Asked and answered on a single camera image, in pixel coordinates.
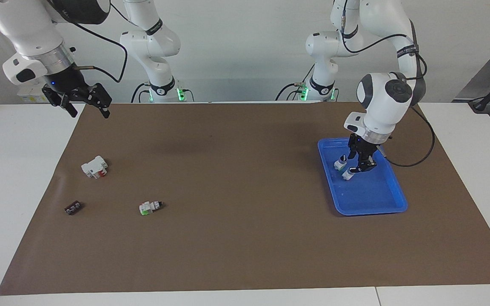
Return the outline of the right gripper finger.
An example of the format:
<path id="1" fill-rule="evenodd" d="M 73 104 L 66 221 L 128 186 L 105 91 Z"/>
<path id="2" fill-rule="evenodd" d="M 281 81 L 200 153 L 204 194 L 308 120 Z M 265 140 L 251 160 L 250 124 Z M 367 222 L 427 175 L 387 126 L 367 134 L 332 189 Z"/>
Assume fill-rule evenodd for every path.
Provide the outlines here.
<path id="1" fill-rule="evenodd" d="M 84 102 L 96 107 L 101 112 L 103 118 L 109 118 L 109 106 L 111 105 L 112 98 L 101 83 L 87 87 L 87 95 Z"/>
<path id="2" fill-rule="evenodd" d="M 60 96 L 48 85 L 44 85 L 42 87 L 42 93 L 43 95 L 45 95 L 50 105 L 52 105 L 53 107 L 60 107 L 63 110 L 66 110 L 66 112 L 68 112 L 68 114 L 70 114 L 72 118 L 76 118 L 78 112 L 76 108 L 72 105 L 72 103 L 70 103 L 70 99 L 66 94 Z"/>

